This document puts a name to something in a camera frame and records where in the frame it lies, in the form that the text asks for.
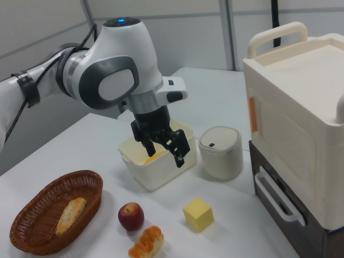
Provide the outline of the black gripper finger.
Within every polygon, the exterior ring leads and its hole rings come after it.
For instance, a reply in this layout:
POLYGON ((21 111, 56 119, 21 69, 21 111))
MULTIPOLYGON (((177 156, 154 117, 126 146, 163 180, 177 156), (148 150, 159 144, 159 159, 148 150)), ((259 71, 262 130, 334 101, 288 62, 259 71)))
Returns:
POLYGON ((143 132, 136 122, 131 122, 131 128, 135 141, 140 142, 146 149, 148 156, 152 157, 156 153, 156 150, 150 135, 143 132))
POLYGON ((176 166, 181 168, 184 165, 184 157, 190 151, 184 131, 164 131, 162 145, 174 156, 176 166))

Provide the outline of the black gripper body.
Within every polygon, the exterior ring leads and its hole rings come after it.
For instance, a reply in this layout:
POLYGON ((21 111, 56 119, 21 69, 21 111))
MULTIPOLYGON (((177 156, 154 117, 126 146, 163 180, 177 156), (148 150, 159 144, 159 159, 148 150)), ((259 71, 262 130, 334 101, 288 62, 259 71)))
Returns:
POLYGON ((136 141, 145 137, 155 142, 170 140, 170 114, 166 105, 148 113, 134 113, 133 135, 136 141))

